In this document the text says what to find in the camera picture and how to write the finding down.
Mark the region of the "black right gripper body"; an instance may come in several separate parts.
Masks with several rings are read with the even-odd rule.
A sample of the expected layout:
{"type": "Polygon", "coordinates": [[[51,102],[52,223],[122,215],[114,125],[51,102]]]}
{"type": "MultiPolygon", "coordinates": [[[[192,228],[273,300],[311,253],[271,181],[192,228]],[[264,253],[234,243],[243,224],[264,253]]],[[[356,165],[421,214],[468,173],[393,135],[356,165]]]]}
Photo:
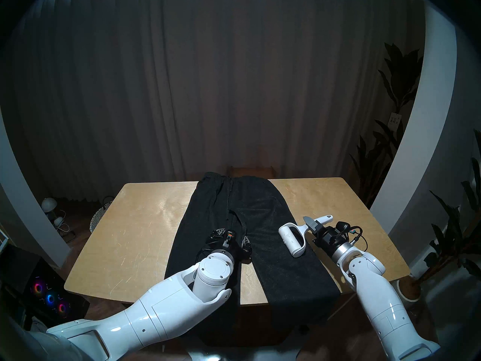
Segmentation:
{"type": "Polygon", "coordinates": [[[328,256],[342,256],[348,249],[352,247],[349,236],[351,225],[347,222],[337,222],[336,227],[324,227],[319,224],[315,227],[312,234],[314,235],[314,244],[321,248],[328,256]]]}

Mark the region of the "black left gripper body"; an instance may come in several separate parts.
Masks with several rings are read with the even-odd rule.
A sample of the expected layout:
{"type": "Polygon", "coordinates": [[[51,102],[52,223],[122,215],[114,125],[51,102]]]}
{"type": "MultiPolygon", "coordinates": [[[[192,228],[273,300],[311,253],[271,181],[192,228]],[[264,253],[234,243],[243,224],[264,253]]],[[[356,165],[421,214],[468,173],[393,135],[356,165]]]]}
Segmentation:
{"type": "Polygon", "coordinates": [[[243,251],[242,241],[240,243],[237,242],[237,234],[235,231],[227,231],[227,240],[223,246],[209,246],[209,249],[227,255],[234,265],[236,263],[251,263],[252,251],[243,251]]]}

